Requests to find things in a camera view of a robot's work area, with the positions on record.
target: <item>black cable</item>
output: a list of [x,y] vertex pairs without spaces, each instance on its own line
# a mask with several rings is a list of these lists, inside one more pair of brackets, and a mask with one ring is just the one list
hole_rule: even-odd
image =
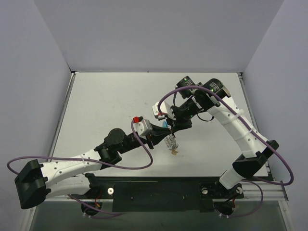
[[212,116],[212,118],[211,118],[210,120],[205,120],[205,119],[202,119],[202,118],[199,116],[199,113],[197,114],[197,117],[198,117],[200,120],[204,121],[204,122],[211,122],[211,121],[215,118],[215,117]]
[[239,195],[240,195],[240,194],[237,193],[237,194],[233,195],[232,197],[229,197],[229,199],[226,200],[226,201],[224,201],[224,202],[222,202],[221,205],[222,205],[222,204],[225,204],[225,203],[227,203],[227,202],[229,202],[230,200],[233,200],[234,198],[238,197]]
[[175,106],[175,99],[176,99],[176,97],[177,97],[177,92],[175,92],[174,94],[173,94],[173,105]]
[[[175,99],[177,98],[177,92],[175,92],[174,94],[173,94],[173,105],[175,106]],[[197,113],[197,117],[200,119],[200,120],[202,120],[202,121],[204,121],[204,122],[211,122],[213,119],[214,119],[214,117],[212,116],[212,118],[210,119],[210,120],[205,120],[205,119],[202,119],[200,116],[199,116],[199,113]]]

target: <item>gray wall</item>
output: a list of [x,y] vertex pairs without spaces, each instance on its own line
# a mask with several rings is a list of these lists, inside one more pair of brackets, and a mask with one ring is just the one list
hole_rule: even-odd
[[[296,230],[307,230],[308,1],[285,0],[244,72],[260,131],[276,139],[295,175],[286,187]],[[280,161],[271,169],[289,180]]]
[[74,71],[241,72],[283,0],[35,0]]
[[1,1],[0,31],[0,229],[16,231],[23,212],[6,162],[48,154],[70,70],[32,0]]

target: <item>white table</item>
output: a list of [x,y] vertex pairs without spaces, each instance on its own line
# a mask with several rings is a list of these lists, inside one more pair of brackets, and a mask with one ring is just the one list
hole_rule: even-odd
[[[230,91],[239,108],[251,122],[243,90],[236,73],[77,73],[70,93],[53,156],[72,157],[99,144],[113,128],[131,133],[130,122],[143,116],[162,126],[154,118],[152,105],[185,76],[195,83],[219,79]],[[172,97],[167,99],[172,104]],[[177,95],[176,105],[184,100]],[[208,113],[200,117],[210,119]],[[240,148],[216,120],[204,122],[196,116],[192,128],[176,133],[178,154],[172,155],[164,141],[151,150],[154,163],[143,170],[107,168],[96,176],[199,177],[220,176],[241,154]],[[139,167],[149,163],[142,148],[122,154],[121,166]],[[256,176],[267,176],[265,167]]]

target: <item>small object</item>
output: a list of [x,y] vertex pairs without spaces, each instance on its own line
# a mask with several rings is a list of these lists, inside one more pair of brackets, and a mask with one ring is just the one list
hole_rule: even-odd
[[159,102],[157,102],[155,105],[152,106],[152,111],[153,111],[154,117],[158,120],[165,119],[165,117],[168,117],[172,120],[175,120],[174,115],[172,114],[171,106],[168,103],[166,103],[165,101],[163,101],[162,104],[160,105],[160,109],[163,113],[163,114],[161,114],[158,111],[158,103]]
[[134,123],[140,122],[140,120],[139,120],[139,118],[137,116],[133,118],[133,121],[134,121]]
[[237,192],[238,194],[242,194],[242,193],[243,193],[243,189],[242,189],[241,187],[237,187],[237,188],[236,188],[236,192]]
[[108,192],[109,195],[112,195],[112,194],[114,194],[114,189],[113,188],[109,188],[107,190],[107,192]]
[[153,130],[153,127],[148,119],[143,119],[141,122],[135,124],[135,129],[141,138],[146,139],[146,135]]
[[208,190],[207,190],[207,188],[203,188],[203,189],[201,190],[201,192],[202,192],[202,194],[206,195],[206,194],[208,193]]
[[164,141],[165,141],[165,143],[166,143],[166,145],[167,145],[167,147],[168,147],[168,149],[170,150],[170,151],[173,151],[173,150],[176,150],[177,148],[178,148],[178,144],[177,144],[177,142],[176,142],[176,140],[175,140],[175,137],[174,137],[174,135],[172,135],[172,134],[170,134],[170,135],[168,135],[168,136],[166,136],[165,138],[164,138]]
[[178,153],[177,150],[172,150],[172,151],[171,151],[171,154],[173,154],[173,155],[177,155],[177,153]]
[[163,128],[168,128],[168,124],[166,121],[163,122]]

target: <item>metal spring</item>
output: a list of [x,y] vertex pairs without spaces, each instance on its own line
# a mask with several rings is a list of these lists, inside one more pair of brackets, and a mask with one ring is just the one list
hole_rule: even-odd
[[177,142],[175,141],[175,137],[172,134],[166,136],[164,138],[164,141],[170,151],[176,150],[177,147],[179,146]]

